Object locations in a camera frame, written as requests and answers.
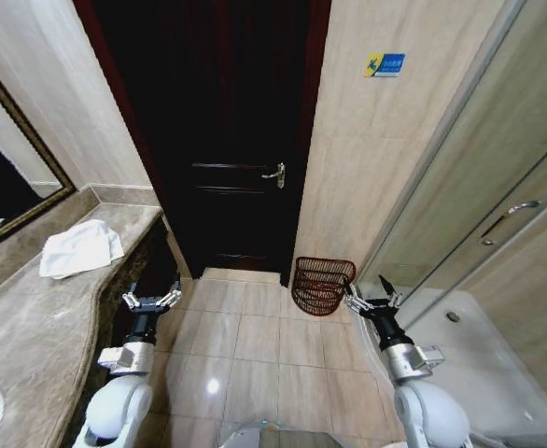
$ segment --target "shower enclosure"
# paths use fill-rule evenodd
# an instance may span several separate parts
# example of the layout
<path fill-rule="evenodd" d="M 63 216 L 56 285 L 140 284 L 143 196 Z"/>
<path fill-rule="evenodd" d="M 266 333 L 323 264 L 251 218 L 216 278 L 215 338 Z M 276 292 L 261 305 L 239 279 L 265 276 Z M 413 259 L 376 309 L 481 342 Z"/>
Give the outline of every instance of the shower enclosure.
<path fill-rule="evenodd" d="M 358 287 L 404 294 L 478 444 L 547 447 L 547 1 L 509 8 Z"/>

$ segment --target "label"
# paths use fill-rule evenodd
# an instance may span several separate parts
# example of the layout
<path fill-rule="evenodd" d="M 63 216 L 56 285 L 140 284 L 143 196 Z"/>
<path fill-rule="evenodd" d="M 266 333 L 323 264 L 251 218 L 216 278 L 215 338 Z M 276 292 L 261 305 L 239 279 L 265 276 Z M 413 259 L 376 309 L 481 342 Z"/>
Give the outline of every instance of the label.
<path fill-rule="evenodd" d="M 397 77 L 404 62 L 404 53 L 369 53 L 365 77 Z"/>

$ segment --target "shower door handle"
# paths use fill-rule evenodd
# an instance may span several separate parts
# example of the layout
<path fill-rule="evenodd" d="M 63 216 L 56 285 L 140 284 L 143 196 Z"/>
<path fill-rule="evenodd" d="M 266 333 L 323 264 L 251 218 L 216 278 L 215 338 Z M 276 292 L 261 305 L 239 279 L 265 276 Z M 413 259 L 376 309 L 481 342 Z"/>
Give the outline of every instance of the shower door handle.
<path fill-rule="evenodd" d="M 496 219 L 496 221 L 489 226 L 489 229 L 487 229 L 483 235 L 481 235 L 481 244 L 482 245 L 494 245 L 496 243 L 495 240 L 492 240 L 491 238 L 487 238 L 487 235 L 494 231 L 497 226 L 499 226 L 502 222 L 504 222 L 506 219 L 511 217 L 512 215 L 520 212 L 521 210 L 524 210 L 526 208 L 536 208 L 541 205 L 541 201 L 527 201 L 525 203 L 518 203 L 517 205 L 510 207 L 506 213 L 504 213 L 501 217 Z"/>

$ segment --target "dark wooden door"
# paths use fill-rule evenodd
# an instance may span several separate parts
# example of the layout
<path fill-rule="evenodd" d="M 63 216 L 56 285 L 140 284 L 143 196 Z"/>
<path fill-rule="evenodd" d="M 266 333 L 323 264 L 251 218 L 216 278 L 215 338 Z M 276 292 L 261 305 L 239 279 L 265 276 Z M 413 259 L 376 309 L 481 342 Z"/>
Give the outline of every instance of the dark wooden door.
<path fill-rule="evenodd" d="M 193 276 L 286 283 L 330 0 L 75 4 Z"/>

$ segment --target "gold mirror frame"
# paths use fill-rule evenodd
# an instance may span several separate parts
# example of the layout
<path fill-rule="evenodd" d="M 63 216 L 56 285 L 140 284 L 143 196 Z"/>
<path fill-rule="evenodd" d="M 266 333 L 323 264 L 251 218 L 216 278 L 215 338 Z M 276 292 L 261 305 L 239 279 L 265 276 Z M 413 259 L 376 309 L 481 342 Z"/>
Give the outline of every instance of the gold mirror frame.
<path fill-rule="evenodd" d="M 76 188 L 68 175 L 64 172 L 60 164 L 53 157 L 53 154 L 49 152 L 47 145 L 41 139 L 35 128 L 31 125 L 29 120 L 24 116 L 21 109 L 17 106 L 14 99 L 7 92 L 4 85 L 0 82 L 0 105 L 10 115 L 12 120 L 21 130 L 22 134 L 29 141 L 31 146 L 37 151 L 39 157 L 46 163 L 51 172 L 56 176 L 58 181 L 62 184 L 62 188 L 52 193 L 45 198 L 41 203 L 35 207 L 27 210 L 25 213 L 9 221 L 6 225 L 0 227 L 0 241 L 14 233 L 20 227 L 28 223 L 29 221 L 39 217 L 45 211 L 50 209 L 58 202 L 65 199 L 70 194 L 76 191 Z"/>

